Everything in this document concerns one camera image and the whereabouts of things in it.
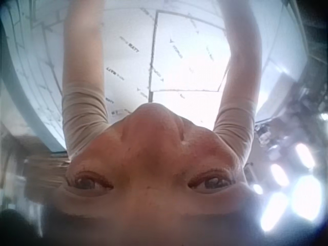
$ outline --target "skin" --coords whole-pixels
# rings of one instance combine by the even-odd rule
[[[229,86],[222,104],[232,97],[254,100],[261,67],[255,19],[247,1],[219,3],[231,46]],[[104,86],[99,31],[103,6],[102,0],[72,2],[66,24],[64,89],[71,81]],[[204,218],[218,218],[215,224],[219,226],[219,221],[234,221],[227,219],[232,214],[240,220],[234,225],[225,222],[226,229],[239,234],[246,230],[247,226],[238,229],[236,225],[245,209],[257,208],[257,199],[245,184],[243,164],[214,132],[162,105],[146,104],[111,126],[72,160],[67,184],[56,191],[53,203],[64,214],[95,219],[86,234],[97,235],[102,243],[204,243],[192,244],[195,238],[213,238],[207,245],[228,243],[236,238],[231,234],[227,239],[225,230],[213,232],[213,237],[197,233],[202,228],[213,229]],[[224,185],[208,189],[204,182],[213,178]],[[95,189],[74,186],[81,179],[95,181]],[[89,242],[84,233],[77,234],[75,240]]]

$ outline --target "raised arm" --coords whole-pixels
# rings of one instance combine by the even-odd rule
[[[214,132],[245,164],[253,140],[262,46],[248,0],[218,0],[231,50],[227,84]]]
[[[104,0],[72,0],[65,23],[63,130],[72,159],[108,127],[100,23]]]

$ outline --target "beige sleeve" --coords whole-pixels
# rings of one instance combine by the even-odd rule
[[[226,97],[214,126],[214,132],[235,152],[242,166],[252,146],[255,113],[256,103],[253,100]]]
[[[63,130],[70,159],[109,126],[103,89],[82,82],[64,87]]]

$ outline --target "blurry background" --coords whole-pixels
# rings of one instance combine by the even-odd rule
[[[327,223],[325,8],[250,3],[263,66],[245,174],[263,196],[259,223],[268,237],[278,245],[310,240]],[[44,197],[69,163],[61,116],[68,4],[12,0],[1,9],[1,209],[19,210],[40,231]],[[111,123],[156,102],[213,128],[230,59],[215,0],[107,0],[102,29]]]

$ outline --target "rolled-up sleeve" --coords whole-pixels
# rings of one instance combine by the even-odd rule
[[[78,82],[67,84],[63,93],[63,130],[72,159],[110,125],[103,89]]]
[[[245,165],[254,137],[256,103],[246,98],[229,97],[222,102],[214,132]]]

